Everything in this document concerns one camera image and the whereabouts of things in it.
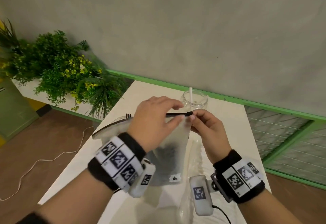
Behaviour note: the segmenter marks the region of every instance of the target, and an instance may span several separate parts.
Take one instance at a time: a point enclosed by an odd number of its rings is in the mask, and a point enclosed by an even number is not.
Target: glass jar
[[[180,99],[184,104],[182,112],[193,111],[196,109],[206,109],[208,103],[208,96],[204,95],[201,91],[192,90],[192,102],[190,102],[189,90],[185,91]]]

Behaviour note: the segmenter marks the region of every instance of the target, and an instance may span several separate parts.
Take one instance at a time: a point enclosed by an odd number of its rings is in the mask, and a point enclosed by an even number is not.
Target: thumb
[[[205,134],[205,132],[209,130],[209,128],[195,115],[191,115],[190,120],[193,127],[195,127],[198,130],[199,134]]]
[[[185,119],[184,115],[178,115],[166,123],[167,128],[172,132]]]

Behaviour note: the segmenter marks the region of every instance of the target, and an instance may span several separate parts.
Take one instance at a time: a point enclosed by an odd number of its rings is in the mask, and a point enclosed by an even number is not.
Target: brown floor
[[[76,150],[83,130],[92,121],[51,110],[0,148],[0,198],[12,195],[19,178],[38,159],[53,159]],[[85,132],[84,142],[92,134]],[[37,208],[37,203],[75,154],[63,154],[52,162],[38,162],[23,178],[20,191],[0,202],[0,222],[13,224]],[[303,224],[325,223],[326,191],[268,174],[273,194]]]

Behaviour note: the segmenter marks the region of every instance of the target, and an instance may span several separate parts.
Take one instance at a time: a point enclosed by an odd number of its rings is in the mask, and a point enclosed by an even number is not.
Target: gray wall
[[[325,0],[0,0],[0,16],[86,39],[113,70],[326,116]]]

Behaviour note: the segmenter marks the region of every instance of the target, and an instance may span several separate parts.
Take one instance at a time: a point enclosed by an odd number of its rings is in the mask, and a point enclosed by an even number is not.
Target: wire mesh
[[[268,168],[326,185],[326,125],[288,148]]]
[[[274,151],[308,121],[250,106],[245,106],[245,110],[261,158]]]

